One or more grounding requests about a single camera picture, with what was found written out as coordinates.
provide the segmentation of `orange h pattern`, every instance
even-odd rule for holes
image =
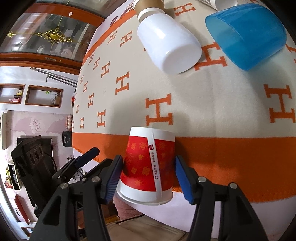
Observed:
[[[286,88],[269,88],[267,84],[264,85],[264,90],[267,98],[271,98],[271,94],[277,94],[279,96],[279,102],[281,105],[281,112],[274,112],[273,108],[269,108],[270,123],[275,123],[275,119],[292,119],[293,123],[296,122],[295,111],[291,108],[291,112],[286,112],[283,95],[288,95],[289,99],[292,99],[290,87],[286,85]]]
[[[122,91],[122,90],[129,90],[129,83],[127,83],[125,86],[123,86],[123,80],[124,78],[129,78],[129,71],[127,72],[127,74],[125,74],[124,76],[121,76],[121,77],[117,77],[116,78],[116,84],[121,81],[121,84],[120,84],[120,88],[119,89],[115,89],[115,95],[117,95],[117,93],[119,91]]]
[[[98,58],[98,59],[94,62],[93,71],[94,71],[94,69],[95,69],[96,67],[99,66],[99,60],[100,60],[100,58]]]
[[[87,83],[88,83],[88,81],[83,85],[84,86],[83,93],[87,90]]]
[[[175,15],[176,15],[176,16],[179,16],[180,14],[182,14],[182,13],[184,13],[184,12],[189,12],[189,11],[195,11],[195,10],[196,10],[194,7],[186,9],[186,6],[192,6],[192,3],[189,2],[189,3],[187,3],[187,4],[183,5],[183,6],[175,7],[175,8],[174,8],[174,11],[177,11],[177,9],[179,9],[179,8],[182,9],[181,12],[176,12]]]
[[[123,40],[123,39],[125,39],[122,43],[120,43],[120,47],[124,44],[124,43],[126,43],[127,41],[129,41],[129,40],[131,40],[131,36],[128,38],[128,35],[129,34],[132,34],[133,33],[133,31],[131,30],[127,35],[124,35],[122,38],[121,38],[121,40]]]
[[[146,126],[149,126],[151,122],[168,122],[169,125],[173,124],[173,114],[168,113],[168,116],[161,117],[160,116],[160,104],[167,103],[168,105],[172,104],[171,94],[167,94],[167,97],[149,100],[146,99],[146,109],[149,108],[150,105],[154,104],[156,106],[156,117],[150,118],[149,115],[146,116]]]
[[[83,82],[83,77],[84,77],[84,75],[83,76],[81,76],[81,78],[80,78],[80,82],[79,82],[79,84],[81,85],[82,84],[82,82]]]
[[[93,57],[94,57],[94,53],[89,57],[89,64],[90,64],[90,62],[92,62]]]
[[[107,44],[109,44],[113,39],[115,39],[115,37],[116,37],[115,34],[117,34],[117,30],[116,30],[116,32],[115,32],[114,34],[112,34],[112,35],[109,37],[109,41],[108,41]]]
[[[89,108],[91,105],[93,105],[94,104],[94,101],[92,100],[92,98],[94,97],[94,92],[93,92],[93,94],[92,95],[89,95],[89,103],[87,104],[87,108]]]
[[[100,121],[101,122],[97,122],[97,128],[99,127],[99,126],[106,126],[106,121],[104,121],[104,122],[102,122],[102,116],[106,116],[106,110],[104,110],[103,112],[98,112],[98,117],[100,116]]]
[[[195,70],[199,70],[200,67],[203,67],[203,66],[210,66],[210,65],[214,65],[214,64],[222,64],[223,67],[227,66],[226,60],[223,56],[220,56],[220,59],[214,59],[214,60],[211,59],[210,54],[209,54],[209,49],[211,49],[211,48],[216,48],[216,50],[220,50],[220,47],[216,42],[214,42],[213,44],[210,44],[210,45],[203,46],[202,51],[205,54],[206,61],[205,62],[197,62],[194,65]]]
[[[286,47],[290,53],[292,53],[292,51],[296,53],[296,48],[292,48],[292,47],[288,46],[287,44],[286,44]]]
[[[109,65],[110,65],[110,61],[109,61],[109,63],[107,63],[105,66],[102,67],[102,70],[103,70],[103,69],[105,69],[105,70],[104,70],[104,73],[101,74],[101,78],[102,78],[105,74],[108,74],[108,73],[109,73],[109,68],[108,68],[108,70],[106,70],[106,69],[107,69],[107,66],[109,66]]]
[[[83,122],[84,122],[84,117],[83,117],[83,118],[80,118],[80,122],[81,122],[81,124],[80,124],[80,129],[81,129],[81,128],[84,129],[84,124],[83,124]]]

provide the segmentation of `red paper cup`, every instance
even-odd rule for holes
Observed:
[[[160,205],[173,198],[175,135],[132,127],[117,193],[136,204]]]

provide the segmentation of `metal screw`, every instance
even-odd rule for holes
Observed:
[[[97,183],[97,182],[100,181],[100,178],[96,176],[96,177],[93,177],[93,178],[91,179],[91,181],[92,181],[93,183]]]
[[[230,183],[229,186],[232,189],[236,189],[237,188],[237,184],[236,183]]]
[[[62,183],[61,184],[61,189],[66,189],[68,187],[68,183]]]
[[[200,182],[200,183],[204,183],[204,182],[206,182],[206,178],[205,177],[199,177],[198,178],[198,181]]]

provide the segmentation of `orange stripe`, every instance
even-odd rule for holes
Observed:
[[[81,153],[96,146],[96,161],[125,154],[128,136],[72,133]],[[267,202],[296,195],[296,137],[205,138],[177,137],[181,154],[200,176],[213,183],[236,182],[251,202]],[[178,190],[178,181],[174,187]]]
[[[92,55],[92,53],[106,40],[106,38],[113,33],[116,29],[118,29],[121,25],[123,25],[127,20],[136,15],[136,12],[132,9],[128,11],[125,15],[123,15],[120,19],[118,19],[114,24],[107,29],[106,32],[96,41],[96,43],[89,49],[83,58],[82,65],[85,63],[88,57]]]

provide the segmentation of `glass cabinet door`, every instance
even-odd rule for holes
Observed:
[[[82,62],[97,27],[66,16],[24,13],[14,24],[0,53],[39,53]]]
[[[107,18],[126,0],[37,0],[36,3],[56,3],[84,9]]]

